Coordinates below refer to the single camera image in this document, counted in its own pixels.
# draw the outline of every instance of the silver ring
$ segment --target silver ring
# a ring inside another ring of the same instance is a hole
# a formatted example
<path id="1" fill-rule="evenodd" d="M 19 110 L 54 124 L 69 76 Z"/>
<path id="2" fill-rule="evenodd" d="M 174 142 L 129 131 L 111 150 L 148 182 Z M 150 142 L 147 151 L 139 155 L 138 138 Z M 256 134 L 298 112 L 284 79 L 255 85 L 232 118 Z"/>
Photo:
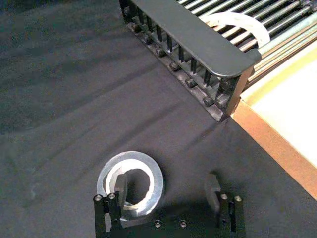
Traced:
<path id="1" fill-rule="evenodd" d="M 139 203 L 124 203 L 122 220 L 135 220 L 151 213 L 163 194 L 163 174 L 158 164 L 150 156 L 137 151 L 120 153 L 106 163 L 98 177 L 97 194 L 107 196 L 115 192 L 114 186 L 118 175 L 134 169 L 141 169 L 149 176 L 150 187 L 145 198 Z"/>

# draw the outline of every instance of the beige surface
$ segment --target beige surface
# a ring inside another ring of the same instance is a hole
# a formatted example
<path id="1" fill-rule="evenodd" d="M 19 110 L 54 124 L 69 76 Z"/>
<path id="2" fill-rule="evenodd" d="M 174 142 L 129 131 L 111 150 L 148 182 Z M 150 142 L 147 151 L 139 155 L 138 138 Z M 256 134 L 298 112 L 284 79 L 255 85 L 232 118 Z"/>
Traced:
<path id="1" fill-rule="evenodd" d="M 317 41 L 259 82 L 241 98 L 317 168 Z"/>
<path id="2" fill-rule="evenodd" d="M 246 90 L 232 117 L 317 200 L 316 88 L 314 42 Z"/>

